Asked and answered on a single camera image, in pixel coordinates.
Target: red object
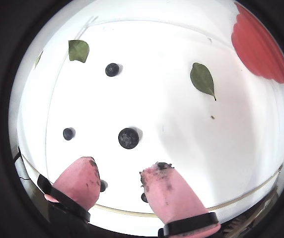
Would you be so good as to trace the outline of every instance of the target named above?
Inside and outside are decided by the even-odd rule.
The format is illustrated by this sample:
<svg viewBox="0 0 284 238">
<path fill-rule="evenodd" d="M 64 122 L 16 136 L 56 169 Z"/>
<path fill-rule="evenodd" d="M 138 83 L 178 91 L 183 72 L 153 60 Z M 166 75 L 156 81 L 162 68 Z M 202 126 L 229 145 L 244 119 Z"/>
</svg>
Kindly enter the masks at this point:
<svg viewBox="0 0 284 238">
<path fill-rule="evenodd" d="M 277 43 L 249 11 L 235 4 L 239 14 L 231 40 L 239 58 L 253 74 L 284 83 L 284 57 Z"/>
</svg>

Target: green leaf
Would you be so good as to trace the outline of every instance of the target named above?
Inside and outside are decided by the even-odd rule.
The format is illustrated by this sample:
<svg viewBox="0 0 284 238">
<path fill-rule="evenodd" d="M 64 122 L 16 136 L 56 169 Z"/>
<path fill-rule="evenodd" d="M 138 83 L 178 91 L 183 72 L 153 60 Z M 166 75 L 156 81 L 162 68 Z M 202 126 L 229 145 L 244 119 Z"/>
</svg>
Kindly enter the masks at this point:
<svg viewBox="0 0 284 238">
<path fill-rule="evenodd" d="M 215 98 L 213 77 L 205 65 L 193 63 L 193 68 L 191 70 L 191 81 L 195 88 L 203 93 L 212 95 Z"/>
<path fill-rule="evenodd" d="M 69 43 L 69 60 L 85 63 L 89 54 L 89 45 L 86 41 L 72 40 Z"/>
<path fill-rule="evenodd" d="M 42 54 L 43 54 L 43 51 L 42 51 L 42 52 L 40 53 L 40 55 L 37 57 L 37 59 L 36 59 L 36 61 L 35 61 L 35 67 L 34 67 L 34 69 L 35 69 L 36 66 L 38 65 L 38 62 L 39 62 L 39 60 L 41 59 Z"/>
</svg>

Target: black cable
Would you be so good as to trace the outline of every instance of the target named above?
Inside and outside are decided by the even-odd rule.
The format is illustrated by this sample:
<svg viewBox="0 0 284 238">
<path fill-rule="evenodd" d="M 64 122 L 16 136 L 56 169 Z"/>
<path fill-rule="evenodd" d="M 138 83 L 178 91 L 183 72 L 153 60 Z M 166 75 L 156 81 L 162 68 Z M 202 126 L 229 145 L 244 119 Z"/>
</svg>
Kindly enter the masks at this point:
<svg viewBox="0 0 284 238">
<path fill-rule="evenodd" d="M 23 180 L 31 180 L 30 178 L 22 178 L 22 177 L 19 177 L 19 178 Z"/>
</svg>

